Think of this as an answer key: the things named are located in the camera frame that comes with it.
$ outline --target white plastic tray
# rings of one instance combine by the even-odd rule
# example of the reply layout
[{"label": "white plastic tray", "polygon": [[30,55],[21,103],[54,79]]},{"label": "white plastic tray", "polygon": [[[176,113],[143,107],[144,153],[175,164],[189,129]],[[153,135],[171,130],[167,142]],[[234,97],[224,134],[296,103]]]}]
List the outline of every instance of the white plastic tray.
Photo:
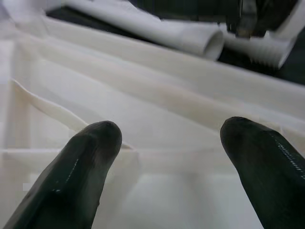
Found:
[{"label": "white plastic tray", "polygon": [[[1,69],[10,79],[0,116],[0,227],[76,131],[111,120],[124,147],[93,228],[262,228],[218,131],[226,118],[246,116],[281,131],[302,152],[304,113],[282,105],[280,92],[298,106],[303,88],[66,23],[44,22],[47,32],[40,25],[22,25],[31,36],[20,33],[11,52],[3,51]],[[64,27],[71,37],[58,36]],[[262,94],[264,100],[252,98]]]}]

